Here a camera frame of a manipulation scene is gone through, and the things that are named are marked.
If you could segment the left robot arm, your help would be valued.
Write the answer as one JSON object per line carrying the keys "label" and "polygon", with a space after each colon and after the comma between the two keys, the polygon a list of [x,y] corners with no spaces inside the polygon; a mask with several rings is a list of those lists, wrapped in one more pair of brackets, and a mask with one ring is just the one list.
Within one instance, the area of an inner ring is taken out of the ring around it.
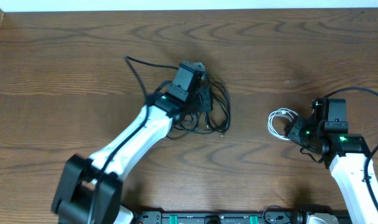
{"label": "left robot arm", "polygon": [[134,213],[122,205],[121,195],[130,171],[173,125],[205,103],[201,82],[208,79],[200,62],[182,62],[176,76],[164,82],[136,119],[101,150],[84,158],[75,154],[66,161],[52,201],[59,223],[131,223]]}

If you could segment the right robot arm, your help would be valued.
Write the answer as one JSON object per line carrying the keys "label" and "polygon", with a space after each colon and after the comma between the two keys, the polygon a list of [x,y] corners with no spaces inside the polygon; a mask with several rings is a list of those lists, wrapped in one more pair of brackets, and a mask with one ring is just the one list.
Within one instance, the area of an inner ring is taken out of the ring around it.
{"label": "right robot arm", "polygon": [[285,137],[320,155],[336,181],[353,223],[378,223],[378,181],[372,153],[360,134],[350,134],[346,100],[318,98],[309,118],[298,115],[285,128]]}

